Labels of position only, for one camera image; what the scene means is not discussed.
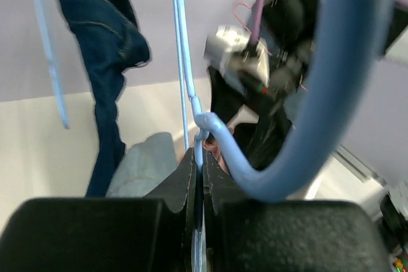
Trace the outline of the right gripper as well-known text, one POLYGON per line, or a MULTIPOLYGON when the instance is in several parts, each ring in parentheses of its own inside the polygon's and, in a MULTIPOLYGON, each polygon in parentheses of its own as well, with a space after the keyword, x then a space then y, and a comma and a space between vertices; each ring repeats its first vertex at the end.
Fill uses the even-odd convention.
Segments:
POLYGON ((287 65, 272 71, 267 86, 245 71, 239 71, 238 78, 232 81, 225 80, 212 66, 207 71, 212 94, 210 109, 226 124, 243 106, 258 119, 262 114, 273 114, 280 107, 284 108, 284 100, 293 93, 293 69, 287 65))

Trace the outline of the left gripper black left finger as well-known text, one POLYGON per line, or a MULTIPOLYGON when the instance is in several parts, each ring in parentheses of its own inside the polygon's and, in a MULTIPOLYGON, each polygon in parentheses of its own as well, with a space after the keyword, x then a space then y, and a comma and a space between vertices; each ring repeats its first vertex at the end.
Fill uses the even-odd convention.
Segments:
POLYGON ((1 235, 2 271, 190 271, 192 150, 142 198, 36 198, 1 235))

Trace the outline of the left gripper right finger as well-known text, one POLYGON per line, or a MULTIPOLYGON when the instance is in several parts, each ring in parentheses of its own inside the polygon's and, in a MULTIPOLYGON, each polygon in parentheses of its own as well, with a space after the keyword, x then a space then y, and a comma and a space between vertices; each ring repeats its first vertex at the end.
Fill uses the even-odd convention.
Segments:
POLYGON ((210 152, 203 164, 214 271, 389 271, 379 231, 345 201, 250 199, 210 152))

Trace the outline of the light blue denim skirt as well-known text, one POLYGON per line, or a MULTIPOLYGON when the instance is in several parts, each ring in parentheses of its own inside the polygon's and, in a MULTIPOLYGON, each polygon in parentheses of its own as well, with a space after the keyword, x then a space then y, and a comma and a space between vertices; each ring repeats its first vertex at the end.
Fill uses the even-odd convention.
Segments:
POLYGON ((146 196, 171 175, 178 164, 172 135, 168 132, 155 133, 127 151, 106 196, 146 196))

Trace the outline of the light blue wire hanger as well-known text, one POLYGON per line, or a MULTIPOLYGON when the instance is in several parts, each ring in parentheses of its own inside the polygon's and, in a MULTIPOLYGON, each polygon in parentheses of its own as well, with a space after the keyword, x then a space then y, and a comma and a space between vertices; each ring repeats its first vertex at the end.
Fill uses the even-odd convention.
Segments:
POLYGON ((47 19, 47 8, 45 0, 33 0, 34 10, 37 18, 38 29, 41 34, 41 41, 43 45, 43 51, 48 63, 48 72, 50 75, 52 89, 59 112, 59 118, 65 129, 69 129, 69 119, 64 99, 64 92, 62 89, 61 78, 59 74, 59 63, 57 53, 52 41, 52 31, 47 19))

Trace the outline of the black skirt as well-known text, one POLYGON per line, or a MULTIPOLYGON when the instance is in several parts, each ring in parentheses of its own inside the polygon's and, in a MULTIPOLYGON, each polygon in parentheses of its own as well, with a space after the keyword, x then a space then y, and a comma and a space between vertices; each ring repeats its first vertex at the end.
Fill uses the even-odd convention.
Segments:
POLYGON ((273 114, 260 115, 257 123, 239 123, 233 135, 251 166, 262 171, 277 157, 291 126, 284 108, 280 107, 273 114))

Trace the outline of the pink skirt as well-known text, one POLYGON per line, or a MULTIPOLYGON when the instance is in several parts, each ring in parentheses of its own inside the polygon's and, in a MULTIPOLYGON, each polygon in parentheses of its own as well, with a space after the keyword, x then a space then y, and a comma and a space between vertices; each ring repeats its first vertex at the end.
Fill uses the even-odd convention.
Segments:
POLYGON ((229 174, 229 170, 228 167, 224 161, 224 158, 222 156, 222 152, 221 152, 221 148, 218 145, 218 142, 216 140, 206 140, 203 143, 203 148, 205 150, 208 150, 210 152, 212 152, 215 160, 217 161, 219 167, 228 175, 229 174))

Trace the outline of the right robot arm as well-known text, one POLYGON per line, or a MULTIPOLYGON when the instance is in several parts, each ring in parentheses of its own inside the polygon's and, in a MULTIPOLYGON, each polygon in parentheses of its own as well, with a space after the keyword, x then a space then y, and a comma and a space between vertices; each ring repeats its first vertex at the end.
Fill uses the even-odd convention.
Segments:
POLYGON ((243 106, 258 116, 233 130, 249 159, 276 154, 295 121, 314 53, 319 5, 320 0, 260 0, 252 7, 251 25, 222 25, 207 37, 211 112, 225 124, 243 106))

